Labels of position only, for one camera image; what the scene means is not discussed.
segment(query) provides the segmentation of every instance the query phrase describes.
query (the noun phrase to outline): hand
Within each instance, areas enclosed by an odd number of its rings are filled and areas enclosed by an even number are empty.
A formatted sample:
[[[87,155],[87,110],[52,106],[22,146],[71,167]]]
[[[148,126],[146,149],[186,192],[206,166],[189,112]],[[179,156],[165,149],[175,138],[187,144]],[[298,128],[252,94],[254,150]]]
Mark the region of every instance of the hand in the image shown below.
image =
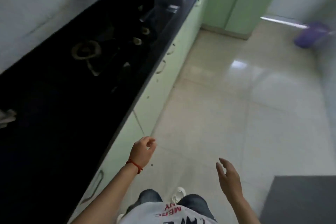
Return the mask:
[[[140,167],[144,168],[151,159],[155,148],[156,142],[154,138],[149,136],[143,137],[133,144],[129,157]]]
[[[244,199],[240,177],[234,166],[228,160],[219,158],[219,161],[222,163],[223,167],[226,168],[225,174],[221,164],[218,162],[216,163],[220,187],[227,200],[232,205],[234,202]]]

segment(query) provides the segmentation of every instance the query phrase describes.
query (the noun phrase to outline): jeans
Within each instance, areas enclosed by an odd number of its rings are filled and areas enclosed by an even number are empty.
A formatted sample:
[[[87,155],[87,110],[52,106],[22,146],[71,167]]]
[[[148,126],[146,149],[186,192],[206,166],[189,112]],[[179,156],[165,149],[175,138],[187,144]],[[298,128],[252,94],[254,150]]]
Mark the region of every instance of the jeans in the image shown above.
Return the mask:
[[[141,205],[143,203],[146,202],[163,202],[159,193],[156,192],[153,189],[146,189],[143,192],[140,193],[138,200],[130,205],[125,213],[128,214],[133,208],[137,207],[138,205]],[[208,208],[208,204],[207,202],[204,200],[204,198],[202,198],[199,195],[196,194],[190,194],[187,195],[185,197],[183,197],[178,203],[177,205],[183,205],[201,215],[204,215],[214,221],[215,217],[213,217],[212,213],[210,212],[209,208]]]

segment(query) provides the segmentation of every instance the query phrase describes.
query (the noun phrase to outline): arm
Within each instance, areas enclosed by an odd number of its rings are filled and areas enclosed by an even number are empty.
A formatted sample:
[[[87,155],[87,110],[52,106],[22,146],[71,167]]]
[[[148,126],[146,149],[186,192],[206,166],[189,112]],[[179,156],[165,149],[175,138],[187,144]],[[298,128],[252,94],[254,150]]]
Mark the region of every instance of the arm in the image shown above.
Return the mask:
[[[239,224],[260,224],[256,214],[243,197],[242,185],[236,169],[229,161],[223,158],[219,160],[226,168],[225,174],[221,164],[216,163],[220,187],[231,204]]]
[[[145,167],[156,148],[154,138],[143,137],[135,142],[130,159]],[[128,163],[123,166],[94,201],[72,222],[72,224],[110,224],[116,216],[128,187],[138,173],[138,168]]]

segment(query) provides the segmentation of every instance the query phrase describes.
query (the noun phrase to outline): shoe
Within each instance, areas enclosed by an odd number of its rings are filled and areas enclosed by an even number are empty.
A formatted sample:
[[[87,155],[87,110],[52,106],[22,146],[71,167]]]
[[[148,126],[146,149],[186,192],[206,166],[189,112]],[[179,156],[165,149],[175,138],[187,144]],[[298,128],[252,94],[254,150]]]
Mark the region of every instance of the shoe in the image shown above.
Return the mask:
[[[117,218],[117,221],[116,221],[116,224],[119,224],[121,218],[124,217],[124,215],[125,215],[124,213],[119,214],[119,216],[118,216],[118,218]]]
[[[177,204],[186,195],[187,193],[184,188],[177,187],[175,194],[171,198],[171,202]]]

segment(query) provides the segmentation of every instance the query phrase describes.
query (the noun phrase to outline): burner ring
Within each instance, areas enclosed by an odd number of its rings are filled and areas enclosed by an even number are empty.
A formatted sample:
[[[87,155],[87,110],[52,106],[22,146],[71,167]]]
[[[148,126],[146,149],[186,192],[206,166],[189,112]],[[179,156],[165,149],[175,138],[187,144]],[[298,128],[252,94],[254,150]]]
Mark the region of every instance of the burner ring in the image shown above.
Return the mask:
[[[71,55],[74,59],[85,60],[100,56],[102,48],[96,41],[84,41],[76,44],[71,49]]]

